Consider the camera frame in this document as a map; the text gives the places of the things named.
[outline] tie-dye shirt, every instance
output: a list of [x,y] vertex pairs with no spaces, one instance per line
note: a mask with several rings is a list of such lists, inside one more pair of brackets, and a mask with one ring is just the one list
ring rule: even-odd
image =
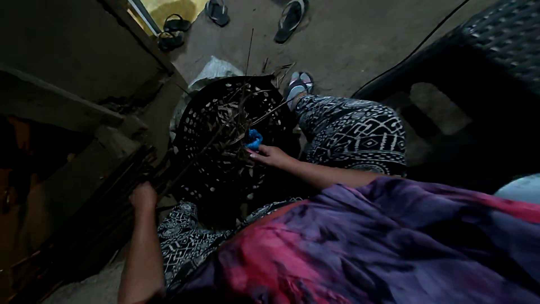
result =
[[540,303],[540,206],[381,177],[334,185],[222,245],[173,301]]

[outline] patterned pants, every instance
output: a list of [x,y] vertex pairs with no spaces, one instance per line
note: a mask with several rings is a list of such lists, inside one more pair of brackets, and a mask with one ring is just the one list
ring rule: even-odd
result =
[[[311,141],[306,152],[308,162],[405,175],[405,131],[391,108],[373,101],[307,95],[299,100],[295,113]],[[268,204],[248,216],[236,230],[221,231],[202,229],[195,204],[179,202],[158,227],[167,290],[181,286],[237,231],[297,200]]]

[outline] flip-flop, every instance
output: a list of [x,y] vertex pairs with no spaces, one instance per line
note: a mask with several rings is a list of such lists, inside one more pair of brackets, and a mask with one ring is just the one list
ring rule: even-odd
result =
[[291,76],[291,82],[283,96],[286,98],[287,105],[291,111],[294,111],[296,103],[294,99],[303,92],[311,93],[313,91],[313,79],[305,72],[294,72]]
[[278,32],[275,34],[274,41],[285,43],[298,27],[300,21],[302,21],[307,8],[307,0],[292,0],[287,3],[281,14],[281,19],[278,23]]
[[[177,16],[180,19],[171,19],[172,16]],[[177,32],[182,31],[185,32],[191,27],[191,22],[188,20],[185,20],[182,18],[179,14],[172,14],[165,19],[165,24],[163,24],[163,31],[164,32]]]
[[[169,34],[172,37],[163,37],[163,35]],[[174,35],[173,33],[161,32],[159,34],[158,47],[162,51],[170,51],[175,48],[179,48],[184,44],[184,36],[181,33]]]
[[298,79],[302,80],[307,85],[307,92],[311,94],[313,92],[313,77],[307,72],[294,72],[291,75],[291,81],[289,82],[289,85],[291,85]]
[[226,26],[231,20],[227,14],[228,11],[229,9],[225,6],[223,1],[221,1],[221,4],[219,4],[218,0],[210,0],[206,2],[206,14],[215,24],[219,25],[220,27]]

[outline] black wire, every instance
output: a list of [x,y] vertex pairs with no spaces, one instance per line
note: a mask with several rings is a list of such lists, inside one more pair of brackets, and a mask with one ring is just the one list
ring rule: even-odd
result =
[[403,59],[402,61],[400,61],[398,64],[396,64],[395,66],[389,68],[388,70],[386,70],[385,72],[383,72],[382,74],[378,75],[377,77],[373,78],[372,80],[366,82],[363,86],[360,87],[360,89],[358,89],[354,94],[353,96],[355,96],[356,94],[358,94],[363,88],[365,88],[368,84],[374,82],[375,80],[379,79],[381,76],[383,76],[384,74],[392,71],[393,69],[397,68],[400,64],[402,64],[403,62],[407,61],[407,59],[411,58],[412,55],[414,55],[414,53],[416,53],[416,51],[418,51],[419,48],[421,48],[424,43],[431,38],[431,36],[433,36],[433,34],[453,15],[455,14],[457,11],[459,11],[459,9],[461,7],[463,7],[465,4],[467,4],[467,2],[469,2],[470,0],[465,0],[463,1],[460,5],[458,5],[453,11],[451,11],[442,21],[439,22],[439,24],[437,24],[437,26],[431,31],[431,33],[429,33],[425,38],[424,40],[422,40],[422,42],[420,42],[420,44],[407,56],[405,57],[405,59]]

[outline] concrete floor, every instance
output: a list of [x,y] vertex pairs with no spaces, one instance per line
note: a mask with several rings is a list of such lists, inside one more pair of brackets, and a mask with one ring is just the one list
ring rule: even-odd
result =
[[[311,0],[305,20],[289,41],[279,45],[273,42],[273,37],[287,2],[229,1],[231,22],[225,28],[212,23],[203,13],[186,34],[185,45],[169,53],[169,57],[188,82],[212,55],[243,70],[253,28],[248,74],[260,75],[267,57],[269,72],[277,66],[296,62],[295,70],[313,75],[316,94],[348,97],[407,56],[461,0]],[[428,44],[493,3],[495,0],[471,0]],[[416,97],[411,96],[411,101],[420,108],[429,108],[427,99],[452,107],[429,86],[419,87],[419,90]],[[440,117],[431,118],[437,123]],[[455,128],[457,124],[444,125],[445,120],[440,128],[454,133],[467,124],[466,117],[454,121],[460,124],[458,128]],[[421,160],[421,155],[427,151],[407,123],[406,128],[412,143],[408,147],[410,160]],[[121,271],[120,265],[113,265],[84,282],[62,287],[46,303],[114,303]]]

